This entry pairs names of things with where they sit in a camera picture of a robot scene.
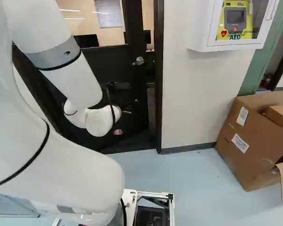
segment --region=fire extinguisher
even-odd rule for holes
[[[270,83],[270,81],[272,80],[273,77],[274,77],[273,74],[266,74],[266,75],[264,76],[263,80],[261,81],[260,86],[261,86],[261,87],[264,87],[264,88],[267,88],[268,85],[269,85],[269,83]]]

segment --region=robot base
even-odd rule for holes
[[[122,200],[125,205],[126,225],[122,207],[119,205],[115,217],[107,226],[175,226],[173,194],[124,189]],[[61,221],[57,218],[52,226],[60,225]]]

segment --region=shipping label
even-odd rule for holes
[[[248,114],[249,111],[245,107],[242,107],[237,118],[237,123],[244,126]]]
[[[249,148],[249,145],[242,140],[242,138],[238,135],[235,134],[235,136],[232,138],[232,142],[236,145],[237,148],[239,148],[240,151],[246,153],[247,149]]]

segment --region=aed sign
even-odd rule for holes
[[[239,40],[241,39],[240,34],[231,34],[230,40]]]

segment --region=doorway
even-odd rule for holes
[[[273,90],[279,61],[283,56],[283,0],[277,11],[263,49],[256,49],[238,95],[252,95],[257,91]]]
[[[161,121],[161,110],[157,108],[161,105],[156,102],[161,102],[162,89],[156,87],[161,86],[162,76],[157,80],[153,0],[56,2],[100,85],[105,88],[111,81],[120,85],[111,94],[111,102],[123,110],[120,120],[103,137],[93,137],[74,126],[63,115],[66,97],[14,46],[15,67],[56,131],[104,154],[159,149],[161,123],[157,121]],[[136,64],[137,57],[144,63]],[[159,61],[162,70],[162,59]],[[108,104],[103,92],[103,99],[91,108]]]
[[[272,54],[272,57],[266,67],[264,77],[260,83],[259,90],[274,91],[276,87],[283,87],[283,32],[281,33],[278,44]]]

